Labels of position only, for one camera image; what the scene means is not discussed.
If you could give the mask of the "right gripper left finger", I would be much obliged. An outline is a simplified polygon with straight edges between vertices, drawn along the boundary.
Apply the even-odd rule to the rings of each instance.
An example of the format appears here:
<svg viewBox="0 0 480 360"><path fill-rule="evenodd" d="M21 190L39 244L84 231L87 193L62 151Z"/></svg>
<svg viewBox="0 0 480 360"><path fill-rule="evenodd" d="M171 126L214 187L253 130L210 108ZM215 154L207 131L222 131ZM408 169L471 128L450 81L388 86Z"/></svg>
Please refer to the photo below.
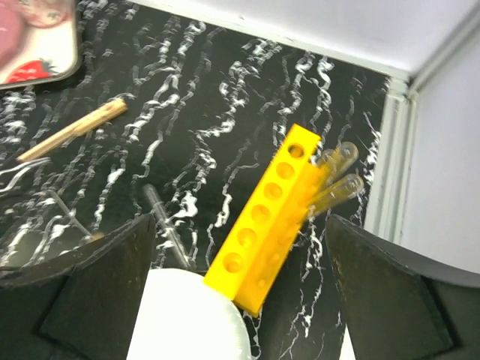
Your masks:
<svg viewBox="0 0 480 360"><path fill-rule="evenodd" d="M155 233L144 214L47 261L1 267L1 358L126 359Z"/></svg>

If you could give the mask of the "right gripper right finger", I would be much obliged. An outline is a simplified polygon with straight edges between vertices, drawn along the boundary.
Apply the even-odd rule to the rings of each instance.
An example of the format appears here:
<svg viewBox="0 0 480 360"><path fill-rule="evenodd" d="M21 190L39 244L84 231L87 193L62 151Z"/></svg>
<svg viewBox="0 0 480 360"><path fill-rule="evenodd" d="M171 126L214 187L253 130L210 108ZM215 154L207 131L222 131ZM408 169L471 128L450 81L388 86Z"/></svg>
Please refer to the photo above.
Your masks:
<svg viewBox="0 0 480 360"><path fill-rule="evenodd" d="M325 240L357 359L478 359L479 275L338 215Z"/></svg>

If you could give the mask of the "glass test tube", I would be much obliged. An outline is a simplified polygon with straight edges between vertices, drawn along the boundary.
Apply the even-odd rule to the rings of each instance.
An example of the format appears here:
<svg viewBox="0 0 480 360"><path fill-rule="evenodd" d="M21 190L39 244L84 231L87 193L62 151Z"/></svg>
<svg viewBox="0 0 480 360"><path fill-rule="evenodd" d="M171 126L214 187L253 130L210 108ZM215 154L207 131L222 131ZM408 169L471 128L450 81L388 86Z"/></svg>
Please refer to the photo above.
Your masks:
<svg viewBox="0 0 480 360"><path fill-rule="evenodd" d="M321 172L325 184L339 179L358 159L359 150L352 142L342 142L335 149L322 152L316 166Z"/></svg>
<svg viewBox="0 0 480 360"><path fill-rule="evenodd" d="M311 201L310 216L317 216L327 212L346 201L357 197L364 189L362 177L358 174L345 175L340 180L321 190Z"/></svg>
<svg viewBox="0 0 480 360"><path fill-rule="evenodd" d="M193 260L188 256L183 241L177 233L170 217L167 215L167 210L165 209L155 187L151 184L146 184L143 187L143 193L152 207L154 217L160 226L160 229L172 245L172 252L177 263L182 269L193 271L195 269Z"/></svg>

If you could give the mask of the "yellow test tube rack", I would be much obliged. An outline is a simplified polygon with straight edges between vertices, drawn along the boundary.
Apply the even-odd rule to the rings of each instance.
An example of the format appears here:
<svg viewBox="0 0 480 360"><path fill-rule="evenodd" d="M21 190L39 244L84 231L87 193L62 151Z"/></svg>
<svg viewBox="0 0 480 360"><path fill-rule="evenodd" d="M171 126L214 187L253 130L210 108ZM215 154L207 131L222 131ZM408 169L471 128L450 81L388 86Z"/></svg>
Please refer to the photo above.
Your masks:
<svg viewBox="0 0 480 360"><path fill-rule="evenodd" d="M320 136L294 124L211 263L204 282L258 317L320 190Z"/></svg>

